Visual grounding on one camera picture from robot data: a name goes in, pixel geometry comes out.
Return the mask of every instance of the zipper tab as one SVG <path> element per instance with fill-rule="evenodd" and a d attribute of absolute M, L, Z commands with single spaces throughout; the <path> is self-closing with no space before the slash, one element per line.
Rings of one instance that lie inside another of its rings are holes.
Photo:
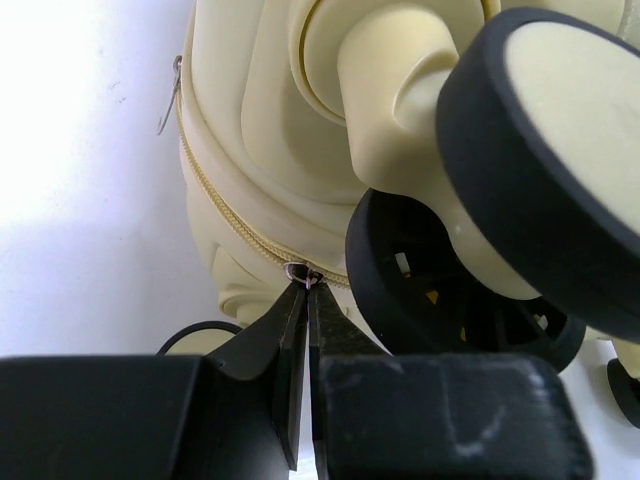
<path fill-rule="evenodd" d="M 169 120 L 169 115 L 171 115 L 171 110 L 173 109 L 173 103 L 176 100 L 176 95 L 178 94 L 178 90 L 180 90 L 180 80 L 182 78 L 182 55 L 178 55 L 173 60 L 173 71 L 175 76 L 173 78 L 173 89 L 171 90 L 171 99 L 169 100 L 169 106 L 167 107 L 167 112 L 164 116 L 160 117 L 158 121 L 158 131 L 156 132 L 158 135 L 162 135 L 164 132 L 164 127 L 167 126 L 167 121 Z"/>
<path fill-rule="evenodd" d="M 289 280 L 303 283 L 307 291 L 324 278 L 320 272 L 311 268 L 307 263 L 287 262 L 284 264 L 284 273 Z"/>

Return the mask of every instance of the metal zipper pull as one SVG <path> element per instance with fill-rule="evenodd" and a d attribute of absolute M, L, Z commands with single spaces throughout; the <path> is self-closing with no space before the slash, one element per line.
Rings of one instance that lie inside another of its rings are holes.
<path fill-rule="evenodd" d="M 291 281 L 304 284 L 307 290 L 311 290 L 315 284 L 320 283 L 324 278 L 320 272 L 315 271 L 310 265 L 299 262 L 288 262 L 284 264 L 284 272 Z"/>
<path fill-rule="evenodd" d="M 173 78 L 173 89 L 171 90 L 171 99 L 169 100 L 169 107 L 167 108 L 167 113 L 164 116 L 160 117 L 158 121 L 158 135 L 162 135 L 164 132 L 164 127 L 167 126 L 167 121 L 169 120 L 169 115 L 171 115 L 171 110 L 173 109 L 173 102 L 176 100 L 176 95 L 178 94 L 178 89 L 180 88 L 180 79 L 182 77 L 182 55 L 178 55 L 173 60 L 173 71 L 175 72 L 175 77 Z"/>

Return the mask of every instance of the cream suitcase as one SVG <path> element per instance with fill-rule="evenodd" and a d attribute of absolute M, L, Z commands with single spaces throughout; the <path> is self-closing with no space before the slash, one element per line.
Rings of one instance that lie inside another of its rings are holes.
<path fill-rule="evenodd" d="M 505 296 L 536 297 L 457 208 L 448 184 L 434 187 L 442 167 L 435 142 L 425 144 L 422 132 L 412 130 L 414 110 L 434 103 L 458 54 L 501 9 L 557 10 L 640 46 L 640 0 L 318 5 L 196 3 L 177 96 L 181 161 L 193 236 L 222 312 L 250 324 L 287 285 L 285 264 L 302 262 L 325 274 L 345 314 L 372 336 L 348 288 L 344 259 L 348 222 L 369 187 L 417 198 L 445 224 L 463 225 L 464 235 L 452 241 L 477 278 Z M 431 84 L 415 103 L 402 82 L 425 55 L 425 42 L 440 60 L 423 72 L 433 74 Z M 407 99 L 406 111 L 390 113 L 398 98 Z M 394 115 L 408 119 L 404 130 Z M 400 154 L 389 155 L 391 148 Z M 424 165 L 416 163 L 416 151 L 432 154 L 426 180 L 417 173 Z M 627 371 L 640 377 L 636 347 L 615 344 Z"/>

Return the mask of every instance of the white background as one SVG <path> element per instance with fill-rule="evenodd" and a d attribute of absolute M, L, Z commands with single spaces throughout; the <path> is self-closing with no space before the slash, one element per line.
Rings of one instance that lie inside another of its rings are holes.
<path fill-rule="evenodd" d="M 222 317 L 190 237 L 173 117 L 155 136 L 190 10 L 0 2 L 0 355 L 151 353 Z M 599 478 L 638 479 L 640 430 L 608 389 L 612 355 L 587 344 L 563 380 Z"/>

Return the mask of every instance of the black wheel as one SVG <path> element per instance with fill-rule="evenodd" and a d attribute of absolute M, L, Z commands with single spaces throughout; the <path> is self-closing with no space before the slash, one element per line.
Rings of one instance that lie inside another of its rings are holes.
<path fill-rule="evenodd" d="M 207 355 L 241 331 L 242 328 L 235 323 L 221 320 L 194 323 L 167 340 L 158 350 L 158 355 L 171 353 Z"/>
<path fill-rule="evenodd" d="M 640 342 L 640 52 L 513 9 L 445 83 L 438 146 L 474 223 L 544 298 Z"/>
<path fill-rule="evenodd" d="M 620 410 L 634 427 L 640 428 L 640 381 L 630 377 L 617 358 L 607 365 L 607 376 Z"/>
<path fill-rule="evenodd" d="M 586 326 L 549 302 L 508 299 L 479 283 L 416 200 L 368 191 L 346 256 L 358 308 L 393 354 L 520 352 L 561 371 L 582 344 Z"/>

